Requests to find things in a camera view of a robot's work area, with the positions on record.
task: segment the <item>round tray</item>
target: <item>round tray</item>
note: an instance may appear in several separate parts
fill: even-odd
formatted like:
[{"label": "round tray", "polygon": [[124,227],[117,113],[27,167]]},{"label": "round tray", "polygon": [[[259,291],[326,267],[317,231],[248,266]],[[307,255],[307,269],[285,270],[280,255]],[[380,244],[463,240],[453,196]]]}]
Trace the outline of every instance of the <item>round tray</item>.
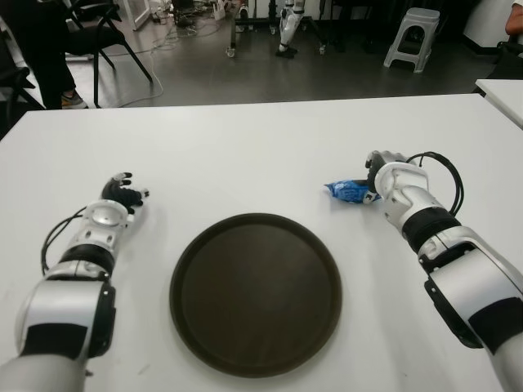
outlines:
[{"label": "round tray", "polygon": [[171,281],[172,319],[209,366],[244,377],[297,368],[326,343],[342,308],[329,251],[282,216],[223,220],[181,255]]}]

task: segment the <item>blue plastic bag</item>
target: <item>blue plastic bag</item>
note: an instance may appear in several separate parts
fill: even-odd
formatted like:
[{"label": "blue plastic bag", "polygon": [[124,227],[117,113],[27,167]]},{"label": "blue plastic bag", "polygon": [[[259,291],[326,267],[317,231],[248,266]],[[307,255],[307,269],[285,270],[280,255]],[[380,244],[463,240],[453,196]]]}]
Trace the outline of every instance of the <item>blue plastic bag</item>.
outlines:
[{"label": "blue plastic bag", "polygon": [[332,196],[345,202],[361,204],[369,187],[366,180],[346,180],[326,184]]}]

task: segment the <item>white table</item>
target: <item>white table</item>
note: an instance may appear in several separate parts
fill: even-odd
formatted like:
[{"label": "white table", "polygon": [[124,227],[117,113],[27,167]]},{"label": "white table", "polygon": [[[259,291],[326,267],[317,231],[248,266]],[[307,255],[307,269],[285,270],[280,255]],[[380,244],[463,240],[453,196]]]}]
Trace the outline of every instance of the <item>white table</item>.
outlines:
[{"label": "white table", "polygon": [[480,79],[476,85],[488,102],[523,128],[523,80]]},{"label": "white table", "polygon": [[[523,270],[522,145],[523,132],[478,95],[26,114],[0,143],[0,361],[16,354],[16,312],[40,278],[48,230],[96,198],[108,177],[130,171],[151,196],[114,271],[113,345],[90,362],[87,392],[500,392],[485,352],[462,346],[433,308],[426,275],[381,203],[339,202],[323,184],[364,178],[374,149],[439,151],[463,177],[459,220]],[[450,175],[426,161],[433,193],[450,206]],[[169,313],[169,283],[185,247],[211,224],[246,212],[280,214],[312,230],[344,288],[329,343],[270,379],[207,367]]]}]

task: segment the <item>white robot leg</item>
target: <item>white robot leg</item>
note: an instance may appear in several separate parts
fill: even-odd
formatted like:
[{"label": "white robot leg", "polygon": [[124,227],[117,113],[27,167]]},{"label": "white robot leg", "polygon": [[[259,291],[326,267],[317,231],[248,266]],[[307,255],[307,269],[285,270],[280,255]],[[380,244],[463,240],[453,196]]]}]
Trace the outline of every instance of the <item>white robot leg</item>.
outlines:
[{"label": "white robot leg", "polygon": [[277,56],[292,59],[297,53],[297,50],[291,48],[289,43],[293,40],[294,33],[296,33],[296,30],[300,25],[300,20],[302,20],[303,17],[304,6],[304,0],[296,0],[292,10],[286,7],[285,10],[282,11],[282,19],[279,25],[279,48],[276,52]]},{"label": "white robot leg", "polygon": [[282,34],[282,32],[285,30],[285,26],[287,25],[287,19],[288,17],[293,13],[293,7],[294,7],[294,0],[285,0],[285,8],[281,10],[279,16],[279,33]]}]

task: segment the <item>wall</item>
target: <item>wall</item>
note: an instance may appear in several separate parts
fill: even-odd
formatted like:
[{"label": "wall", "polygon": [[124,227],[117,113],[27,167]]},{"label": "wall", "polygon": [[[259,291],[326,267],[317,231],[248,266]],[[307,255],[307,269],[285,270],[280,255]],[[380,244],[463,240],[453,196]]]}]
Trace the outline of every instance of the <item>wall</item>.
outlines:
[{"label": "wall", "polygon": [[[326,0],[325,3],[325,11],[322,16],[322,20],[327,20],[330,17],[330,4],[332,0]],[[249,13],[250,16],[253,16],[252,13],[254,11],[254,0],[249,0]],[[276,5],[278,8],[276,8],[276,13],[279,15],[279,12],[281,11],[282,7],[284,6],[285,1],[284,0],[276,0]],[[353,19],[362,19],[365,15],[365,7],[355,7],[354,11],[352,12],[352,18]],[[340,7],[334,7],[333,10],[333,17],[334,19],[337,19],[341,8]],[[312,16],[313,19],[318,20],[320,18],[320,0],[306,0],[305,1],[305,15],[306,16]],[[266,18],[269,16],[269,0],[257,0],[257,17],[258,18]]]},{"label": "wall", "polygon": [[498,42],[507,41],[505,24],[513,3],[513,0],[482,0],[471,13],[463,34],[480,47],[496,47]]}]

